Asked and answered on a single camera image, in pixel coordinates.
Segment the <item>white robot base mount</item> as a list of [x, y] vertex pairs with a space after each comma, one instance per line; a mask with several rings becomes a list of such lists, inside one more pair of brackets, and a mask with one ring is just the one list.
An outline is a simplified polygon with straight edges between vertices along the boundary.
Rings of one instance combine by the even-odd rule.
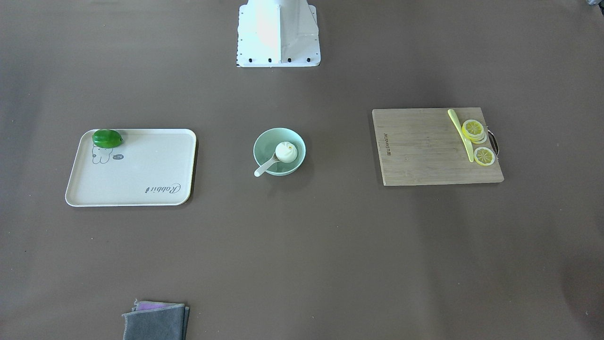
[[306, 0], [249, 0], [239, 7], [237, 33], [237, 67], [321, 63], [317, 9]]

